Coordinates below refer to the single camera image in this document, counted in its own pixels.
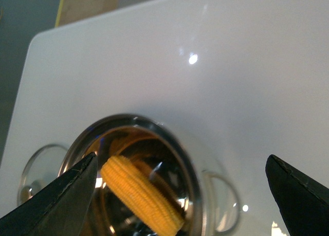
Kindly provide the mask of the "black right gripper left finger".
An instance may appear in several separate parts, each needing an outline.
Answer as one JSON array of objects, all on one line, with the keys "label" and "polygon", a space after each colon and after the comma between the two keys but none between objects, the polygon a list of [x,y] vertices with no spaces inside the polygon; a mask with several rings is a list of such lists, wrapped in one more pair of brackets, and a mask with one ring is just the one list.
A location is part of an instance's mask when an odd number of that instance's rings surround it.
[{"label": "black right gripper left finger", "polygon": [[1,235],[79,235],[95,189],[98,160],[86,155],[1,218]]}]

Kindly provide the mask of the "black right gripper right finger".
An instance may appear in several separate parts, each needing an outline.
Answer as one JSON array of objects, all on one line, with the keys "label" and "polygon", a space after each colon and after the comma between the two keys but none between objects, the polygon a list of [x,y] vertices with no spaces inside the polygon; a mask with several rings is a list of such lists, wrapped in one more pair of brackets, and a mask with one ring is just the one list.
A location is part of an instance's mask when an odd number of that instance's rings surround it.
[{"label": "black right gripper right finger", "polygon": [[328,235],[328,188],[275,155],[265,173],[290,235]]}]

